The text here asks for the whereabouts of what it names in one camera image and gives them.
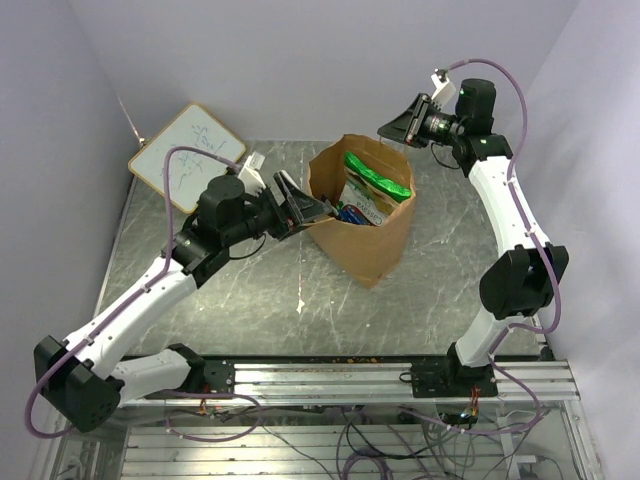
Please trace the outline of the brown paper bag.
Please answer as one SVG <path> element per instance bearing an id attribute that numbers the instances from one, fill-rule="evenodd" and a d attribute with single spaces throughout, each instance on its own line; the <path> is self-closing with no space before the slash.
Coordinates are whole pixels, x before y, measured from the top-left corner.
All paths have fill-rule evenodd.
<path id="1" fill-rule="evenodd" d="M 337 265 L 363 286 L 372 288 L 402 256 L 416 204 L 413 172 L 403 153 L 364 135 L 345 134 L 309 162 L 305 191 L 336 205 L 346 181 L 347 152 L 411 193 L 380 226 L 355 225 L 329 217 L 308 229 L 315 243 Z"/>

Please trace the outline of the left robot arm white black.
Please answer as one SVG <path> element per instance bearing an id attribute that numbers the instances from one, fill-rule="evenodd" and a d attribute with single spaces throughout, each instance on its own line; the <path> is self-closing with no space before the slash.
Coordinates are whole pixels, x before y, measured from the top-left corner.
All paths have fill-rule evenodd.
<path id="1" fill-rule="evenodd" d="M 36 346 L 37 393 L 83 433 L 129 400 L 162 391 L 202 394 L 206 362 L 183 344 L 134 360 L 124 356 L 153 322 L 231 261 L 232 246 L 263 235 L 282 241 L 333 213 L 286 172 L 274 180 L 281 200 L 268 187 L 248 193 L 235 175 L 212 179 L 195 212 L 136 284 L 64 340 L 48 336 Z"/>

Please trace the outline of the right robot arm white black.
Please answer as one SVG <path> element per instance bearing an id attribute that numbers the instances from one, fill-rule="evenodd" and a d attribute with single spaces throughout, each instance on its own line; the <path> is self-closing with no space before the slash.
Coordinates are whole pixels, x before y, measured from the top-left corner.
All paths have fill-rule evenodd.
<path id="1" fill-rule="evenodd" d="M 431 143 L 451 148 L 494 231 L 498 258 L 480 280 L 480 310 L 454 345 L 458 361 L 440 373 L 442 387 L 459 396 L 475 385 L 473 368 L 489 364 L 506 332 L 551 303 L 569 256 L 565 247 L 549 240 L 519 196 L 514 154 L 506 138 L 492 130 L 494 84 L 469 78 L 456 87 L 444 71 L 431 80 L 433 93 L 418 94 L 378 133 L 412 148 Z"/>

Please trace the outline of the green cassava chips bag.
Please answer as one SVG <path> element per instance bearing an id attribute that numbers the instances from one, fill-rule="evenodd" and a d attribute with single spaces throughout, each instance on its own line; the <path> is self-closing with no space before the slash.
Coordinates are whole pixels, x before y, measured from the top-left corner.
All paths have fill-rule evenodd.
<path id="1" fill-rule="evenodd" d="M 382 226 L 411 190 L 367 167 L 355 154 L 344 154 L 345 184 L 337 201 L 356 206 L 372 223 Z"/>

